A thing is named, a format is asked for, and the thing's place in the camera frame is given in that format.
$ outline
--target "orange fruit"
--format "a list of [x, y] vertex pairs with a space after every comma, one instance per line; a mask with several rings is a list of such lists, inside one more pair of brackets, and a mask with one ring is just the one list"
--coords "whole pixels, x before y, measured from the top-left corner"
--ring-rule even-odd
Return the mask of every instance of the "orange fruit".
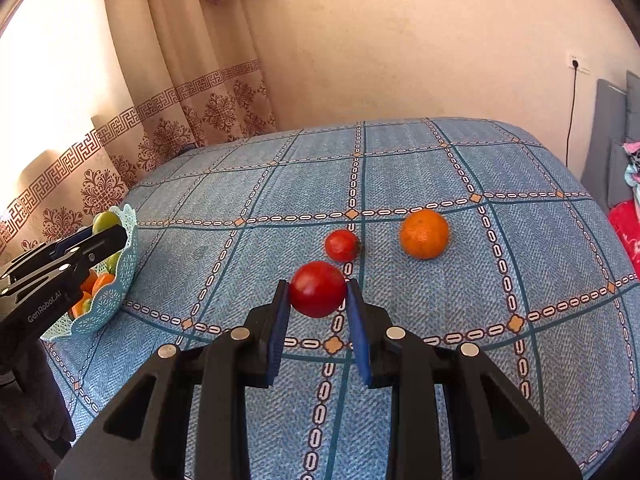
[[82, 300], [78, 301], [74, 306], [71, 307], [71, 316], [74, 319], [77, 319], [78, 317], [82, 316], [82, 314], [84, 314], [84, 302], [90, 299], [91, 295], [88, 292], [83, 291]]
[[98, 279], [95, 280], [92, 294], [95, 296], [95, 293], [98, 292], [101, 287], [108, 285], [115, 279], [116, 277], [113, 274], [110, 274], [108, 272], [103, 272], [100, 276], [98, 276]]
[[80, 285], [80, 289], [91, 294], [91, 291], [94, 290], [95, 280], [98, 279], [98, 273], [93, 269], [89, 269], [89, 277], [84, 280], [84, 283]]
[[449, 224], [444, 216], [431, 209], [411, 213], [400, 227], [402, 250], [419, 260], [435, 258], [448, 242]]

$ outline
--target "fruit basket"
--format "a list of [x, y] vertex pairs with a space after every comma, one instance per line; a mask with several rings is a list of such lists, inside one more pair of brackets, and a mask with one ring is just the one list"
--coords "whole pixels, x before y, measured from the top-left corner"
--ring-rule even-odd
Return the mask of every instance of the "fruit basket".
[[[108, 320], [118, 311], [131, 282], [138, 264], [138, 220], [136, 211], [129, 204], [125, 204], [121, 210], [117, 206], [109, 208], [116, 213], [127, 231], [127, 243], [116, 264], [115, 279], [113, 282], [100, 288], [91, 301], [91, 307], [87, 313], [75, 320], [65, 313], [43, 335], [45, 341], [61, 341], [77, 336], [87, 335], [100, 330]], [[106, 260], [93, 267], [101, 274], [107, 271]]]

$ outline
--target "metal screw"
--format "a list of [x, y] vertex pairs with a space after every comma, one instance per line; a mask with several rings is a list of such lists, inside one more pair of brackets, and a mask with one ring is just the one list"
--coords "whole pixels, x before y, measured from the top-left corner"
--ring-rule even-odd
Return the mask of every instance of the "metal screw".
[[243, 339], [247, 339], [250, 333], [251, 332], [249, 332], [249, 329], [247, 327], [237, 326], [231, 331], [231, 339], [242, 341]]
[[386, 329], [386, 336], [389, 339], [402, 339], [406, 336], [406, 332], [400, 326], [390, 326]]
[[158, 349], [158, 355], [162, 358], [162, 359], [168, 359], [169, 357], [173, 357], [176, 352], [178, 351], [178, 349], [175, 347], [175, 345], [162, 345], [159, 349]]
[[467, 357], [476, 357], [480, 353], [478, 346], [473, 343], [462, 343], [460, 351]]

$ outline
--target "electrical socket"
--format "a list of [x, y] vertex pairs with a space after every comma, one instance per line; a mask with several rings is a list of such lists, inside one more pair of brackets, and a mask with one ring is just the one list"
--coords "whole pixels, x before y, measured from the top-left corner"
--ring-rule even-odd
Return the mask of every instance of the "electrical socket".
[[591, 71], [589, 70], [589, 60], [586, 56], [582, 54], [574, 54], [570, 50], [566, 51], [566, 65], [569, 68], [574, 67], [574, 59], [578, 62], [578, 72], [582, 72], [584, 74], [589, 74]]

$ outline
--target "beige curtain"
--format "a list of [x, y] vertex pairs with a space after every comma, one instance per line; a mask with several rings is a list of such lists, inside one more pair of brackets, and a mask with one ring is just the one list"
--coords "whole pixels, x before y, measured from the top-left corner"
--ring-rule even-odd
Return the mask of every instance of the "beige curtain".
[[90, 224], [185, 147], [275, 131], [239, 0], [104, 0], [104, 11], [108, 95], [81, 142], [20, 175], [0, 264]]

